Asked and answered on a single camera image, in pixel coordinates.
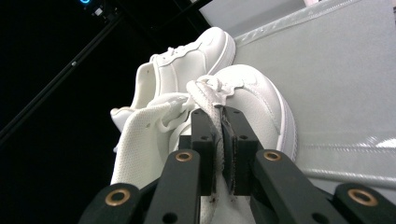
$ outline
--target sneaker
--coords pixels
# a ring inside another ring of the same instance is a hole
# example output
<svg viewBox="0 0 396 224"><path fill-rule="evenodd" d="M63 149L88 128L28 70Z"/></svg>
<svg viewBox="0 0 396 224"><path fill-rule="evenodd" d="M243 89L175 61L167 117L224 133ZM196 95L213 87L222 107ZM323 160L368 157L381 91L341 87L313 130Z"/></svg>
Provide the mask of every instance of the sneaker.
<svg viewBox="0 0 396 224"><path fill-rule="evenodd" d="M244 113L264 148L280 150L295 161L297 138L290 108L275 85L255 68L247 65L224 68L214 76L189 82L187 91L212 119L220 135L221 107L234 107ZM222 141L216 161L216 200L215 203L201 200L201 223L255 223L248 198L228 194L222 177Z"/></svg>
<svg viewBox="0 0 396 224"><path fill-rule="evenodd" d="M151 56L148 63L137 69L131 107L112 109L111 118L122 132L125 121L136 109L146 107L162 94L187 92L187 82L204 74L216 74L233 62L234 55L233 38L220 28L212 27L195 42Z"/></svg>
<svg viewBox="0 0 396 224"><path fill-rule="evenodd" d="M121 134L111 184L143 188L161 175L177 139L191 128L191 112L201 107L221 135L223 105L241 110L264 148L296 155L296 130L290 108L274 84L258 70L233 65L187 84L187 93L166 93L136 109ZM223 148L216 159L216 193L201 198L201 223L255 223L248 198L228 194L222 177Z"/></svg>
<svg viewBox="0 0 396 224"><path fill-rule="evenodd" d="M166 93L145 108L136 109L121 132L111 184L129 183L142 189L157 179L169 148L174 148L175 129L186 122L195 108L187 93Z"/></svg>

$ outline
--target shoe upper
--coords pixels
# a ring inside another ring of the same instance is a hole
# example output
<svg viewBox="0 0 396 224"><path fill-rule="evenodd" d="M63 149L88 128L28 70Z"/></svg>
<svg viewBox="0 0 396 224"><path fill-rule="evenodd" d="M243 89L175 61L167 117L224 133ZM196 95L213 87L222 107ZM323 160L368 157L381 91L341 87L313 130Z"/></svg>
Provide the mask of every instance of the shoe upper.
<svg viewBox="0 0 396 224"><path fill-rule="evenodd" d="M151 56L137 69L134 100L130 108L113 109L110 115L122 132L126 119L157 96L187 92L186 84L202 75L213 75L230 65L235 55L233 39L218 27L203 32L196 41Z"/></svg>
<svg viewBox="0 0 396 224"><path fill-rule="evenodd" d="M191 112L200 107L219 135L216 192L201 199L201 223L254 223L246 197L229 195L221 174L221 107L242 111L264 148L282 150L294 159L296 131L286 101L268 78L247 65L233 65L214 76L198 77L188 82L186 89L188 93L164 93L144 108L129 110L132 114L121 133L111 183L143 188L158 178L170 151L177 148L179 136L191 127Z"/></svg>

